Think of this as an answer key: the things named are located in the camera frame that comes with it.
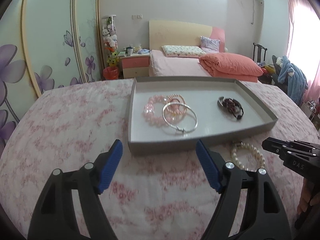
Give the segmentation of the person's right hand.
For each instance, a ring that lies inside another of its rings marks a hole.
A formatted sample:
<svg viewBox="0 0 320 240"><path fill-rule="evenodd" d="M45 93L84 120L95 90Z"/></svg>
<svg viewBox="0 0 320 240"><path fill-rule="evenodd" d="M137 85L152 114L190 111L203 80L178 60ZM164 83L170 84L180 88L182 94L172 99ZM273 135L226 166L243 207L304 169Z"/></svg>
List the person's right hand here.
<svg viewBox="0 0 320 240"><path fill-rule="evenodd" d="M300 200L297 207L297 212L299 215L307 210L310 198L311 198L311 189L309 186L309 182L307 179L304 178Z"/></svg>

